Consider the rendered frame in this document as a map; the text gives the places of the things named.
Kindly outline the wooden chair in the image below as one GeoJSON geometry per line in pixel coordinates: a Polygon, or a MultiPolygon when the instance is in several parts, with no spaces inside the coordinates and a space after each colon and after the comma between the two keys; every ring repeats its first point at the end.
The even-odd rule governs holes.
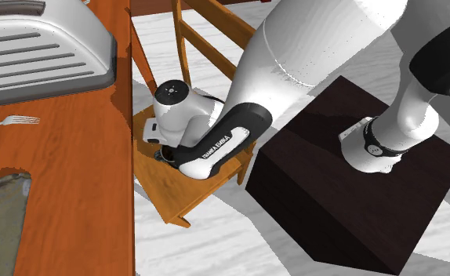
{"type": "MultiPolygon", "coordinates": [[[[255,30],[227,9],[226,5],[247,1],[252,0],[170,0],[181,71],[183,80],[187,84],[191,84],[191,78],[185,41],[189,41],[229,79],[234,77],[236,67],[183,20],[182,3],[186,2],[231,41],[244,49],[255,30]]],[[[189,227],[191,224],[185,220],[184,216],[194,207],[233,176],[238,178],[238,184],[242,184],[255,145],[250,144],[226,162],[216,176],[207,180],[192,180],[171,166],[154,159],[154,154],[161,147],[156,143],[147,143],[143,140],[144,123],[153,114],[153,107],[148,107],[133,116],[133,171],[163,221],[189,227]]]]}

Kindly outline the orange wooden table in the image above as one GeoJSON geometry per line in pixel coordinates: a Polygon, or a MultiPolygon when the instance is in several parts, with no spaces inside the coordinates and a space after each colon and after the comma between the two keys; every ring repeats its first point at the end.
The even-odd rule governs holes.
{"type": "Polygon", "coordinates": [[[135,276],[130,0],[89,8],[118,43],[117,78],[94,92],[0,107],[0,177],[31,175],[14,276],[135,276]]]}

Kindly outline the silver fork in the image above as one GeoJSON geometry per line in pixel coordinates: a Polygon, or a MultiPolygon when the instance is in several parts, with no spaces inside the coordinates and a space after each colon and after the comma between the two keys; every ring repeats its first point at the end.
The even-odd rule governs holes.
{"type": "Polygon", "coordinates": [[[0,122],[1,125],[15,125],[15,124],[38,124],[40,122],[40,118],[31,117],[31,116],[22,116],[22,115],[10,115],[4,118],[0,122]]]}

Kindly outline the silver toaster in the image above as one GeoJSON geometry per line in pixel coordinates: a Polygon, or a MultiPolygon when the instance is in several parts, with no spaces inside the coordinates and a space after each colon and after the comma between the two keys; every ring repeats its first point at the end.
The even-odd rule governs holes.
{"type": "Polygon", "coordinates": [[[104,89],[117,42],[93,0],[0,0],[0,105],[104,89]]]}

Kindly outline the dark brown robot stand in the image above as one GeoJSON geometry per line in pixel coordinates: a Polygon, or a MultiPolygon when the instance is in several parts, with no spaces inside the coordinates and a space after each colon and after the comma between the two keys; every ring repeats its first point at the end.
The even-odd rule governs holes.
{"type": "Polygon", "coordinates": [[[313,259],[400,274],[450,188],[450,144],[436,136],[391,172],[363,173],[339,134],[386,104],[337,78],[258,151],[247,191],[313,259]]]}

